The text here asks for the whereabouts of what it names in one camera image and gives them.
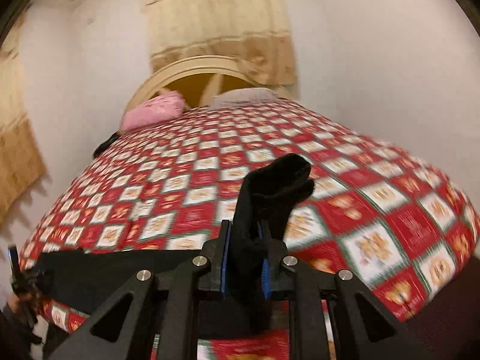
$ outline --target triangular cutout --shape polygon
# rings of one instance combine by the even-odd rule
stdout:
[[[355,300],[371,342],[382,341],[395,335],[395,329],[362,294],[355,294]]]
[[[127,316],[132,294],[124,295],[93,327],[90,333],[109,342],[117,342],[122,331],[123,322]]]

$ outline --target wooden headboard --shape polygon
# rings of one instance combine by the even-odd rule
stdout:
[[[240,72],[235,58],[194,56],[173,62],[150,76],[132,96],[123,114],[159,93],[179,91],[190,109],[210,104],[213,96],[223,92],[262,86]],[[291,98],[282,86],[269,88],[280,97]]]

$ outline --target silver bolt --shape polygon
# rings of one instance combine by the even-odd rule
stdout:
[[[194,264],[194,266],[204,266],[207,263],[207,257],[204,256],[197,256],[194,257],[191,262]]]
[[[137,272],[137,279],[140,281],[146,281],[151,275],[152,273],[150,271],[147,271],[147,269],[142,269],[141,271]]]
[[[351,273],[351,271],[348,269],[342,269],[340,272],[338,272],[338,276],[342,280],[350,280],[353,277],[353,273]]]
[[[293,257],[293,256],[285,256],[283,258],[283,263],[286,265],[286,266],[296,266],[297,263],[298,263],[298,260]]]

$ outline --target curtain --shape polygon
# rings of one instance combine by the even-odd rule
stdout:
[[[144,0],[153,71],[201,55],[234,56],[263,85],[296,80],[283,0]]]
[[[0,47],[0,226],[15,199],[45,171],[23,106],[22,21],[21,16]]]

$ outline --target patterned blanket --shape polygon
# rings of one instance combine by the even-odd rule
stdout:
[[[45,214],[21,265],[32,266],[42,251],[78,247],[201,249],[233,217],[243,177],[289,152],[311,162],[315,179],[313,195],[290,217],[289,250],[327,272],[351,269],[400,320],[472,254],[479,218],[444,173],[285,101],[198,108],[122,136]],[[68,332],[87,317],[54,301],[44,314]],[[285,330],[252,340],[234,343],[245,349],[235,353],[287,358]],[[199,357],[226,359],[232,345],[201,342]]]

